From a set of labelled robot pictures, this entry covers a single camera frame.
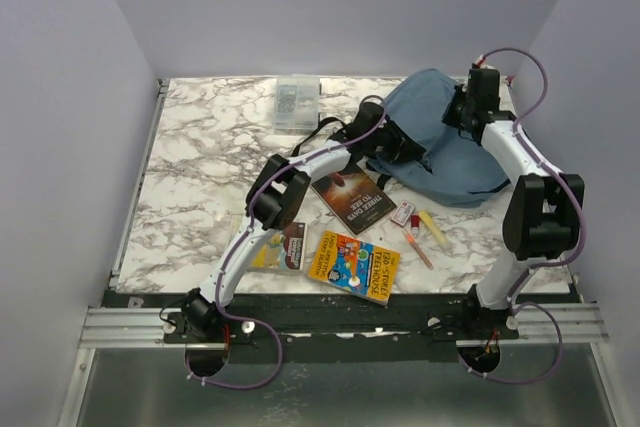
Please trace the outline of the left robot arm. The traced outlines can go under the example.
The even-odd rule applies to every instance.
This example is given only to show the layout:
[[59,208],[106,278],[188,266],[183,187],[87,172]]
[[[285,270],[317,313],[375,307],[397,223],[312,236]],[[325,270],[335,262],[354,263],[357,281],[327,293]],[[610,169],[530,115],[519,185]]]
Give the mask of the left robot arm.
[[180,304],[188,331],[201,342],[214,340],[230,318],[236,287],[259,250],[297,216],[310,185],[336,174],[364,157],[380,157],[391,164],[420,160],[426,149],[387,113],[381,97],[360,103],[356,117],[320,147],[290,157],[274,154],[246,197],[244,218],[213,270]]

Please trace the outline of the blue student backpack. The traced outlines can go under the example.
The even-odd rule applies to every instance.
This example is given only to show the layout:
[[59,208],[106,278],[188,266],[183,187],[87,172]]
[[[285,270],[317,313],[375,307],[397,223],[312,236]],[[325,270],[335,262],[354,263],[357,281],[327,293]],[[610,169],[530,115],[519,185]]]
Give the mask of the blue student backpack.
[[495,158],[459,136],[442,117],[456,82],[436,69],[414,73],[386,98],[391,120],[425,149],[417,160],[392,164],[381,157],[367,167],[446,207],[477,207],[510,185]]

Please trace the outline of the orange pink pen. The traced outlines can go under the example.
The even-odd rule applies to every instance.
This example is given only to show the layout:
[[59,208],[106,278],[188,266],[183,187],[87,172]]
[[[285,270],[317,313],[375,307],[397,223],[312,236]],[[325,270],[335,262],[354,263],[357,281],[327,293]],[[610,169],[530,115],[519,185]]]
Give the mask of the orange pink pen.
[[416,252],[418,257],[424,263],[424,265],[428,269],[432,269],[433,268],[433,264],[432,264],[431,260],[428,258],[426,253],[420,248],[420,246],[418,245],[416,239],[406,230],[403,231],[403,235],[404,235],[406,241],[411,246],[411,248]]

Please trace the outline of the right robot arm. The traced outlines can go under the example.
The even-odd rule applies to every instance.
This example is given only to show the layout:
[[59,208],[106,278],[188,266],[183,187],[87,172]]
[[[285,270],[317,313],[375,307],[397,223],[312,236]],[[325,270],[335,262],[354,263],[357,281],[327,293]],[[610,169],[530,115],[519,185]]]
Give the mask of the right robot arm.
[[500,83],[498,70],[476,61],[442,118],[488,152],[514,187],[502,223],[504,250],[471,287],[459,317],[462,331],[474,339],[506,322],[513,301],[538,270],[568,264],[567,253],[577,254],[585,240],[583,179],[549,163],[519,119],[500,108]]

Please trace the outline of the yellow glue stick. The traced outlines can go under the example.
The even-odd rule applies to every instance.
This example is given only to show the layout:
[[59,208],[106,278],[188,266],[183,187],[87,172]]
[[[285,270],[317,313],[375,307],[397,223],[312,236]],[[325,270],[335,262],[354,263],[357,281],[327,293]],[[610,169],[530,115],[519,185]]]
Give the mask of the yellow glue stick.
[[418,217],[425,225],[425,227],[431,232],[439,246],[443,250],[447,250],[450,247],[450,242],[446,238],[445,234],[441,231],[441,229],[437,226],[435,220],[430,216],[430,214],[425,210],[420,210],[418,212]]

